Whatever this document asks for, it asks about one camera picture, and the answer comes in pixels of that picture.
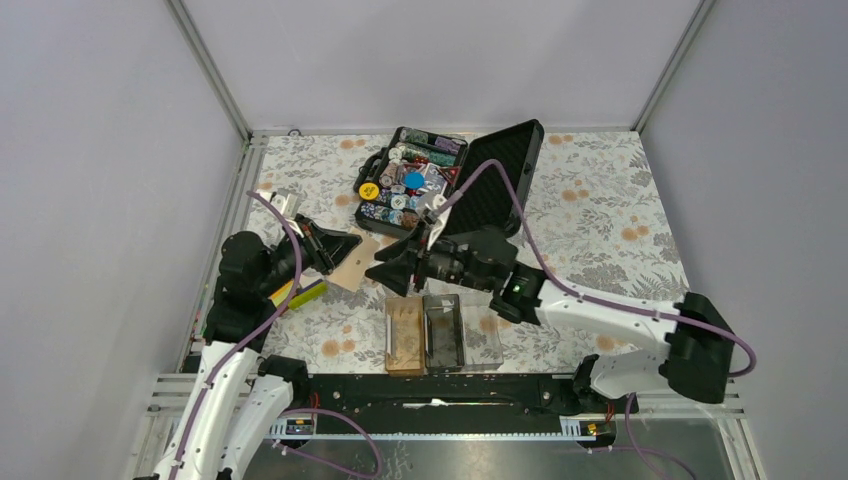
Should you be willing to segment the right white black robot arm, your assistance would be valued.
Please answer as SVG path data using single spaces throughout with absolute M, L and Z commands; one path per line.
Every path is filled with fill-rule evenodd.
M 366 277 L 400 296 L 430 280 L 487 292 L 490 309 L 511 323 L 566 326 L 634 346 L 626 354 L 592 354 L 580 362 L 573 396 L 583 410 L 597 412 L 613 399 L 665 387 L 704 404 L 724 400 L 732 331 L 706 296 L 687 292 L 677 302 L 654 302 L 559 287 L 544 270 L 519 262 L 517 247 L 498 229 L 460 240 L 432 241 L 427 234 L 418 227 L 378 251 Z

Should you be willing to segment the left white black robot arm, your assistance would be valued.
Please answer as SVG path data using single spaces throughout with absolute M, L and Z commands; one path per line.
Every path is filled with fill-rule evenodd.
M 304 361 L 259 358 L 268 330 L 289 310 L 306 270 L 331 274 L 362 244 L 357 234 L 285 216 L 271 194 L 248 195 L 278 220 L 283 237 L 269 247 L 244 230 L 223 242 L 198 371 L 153 479 L 244 476 L 277 418 L 310 397 Z

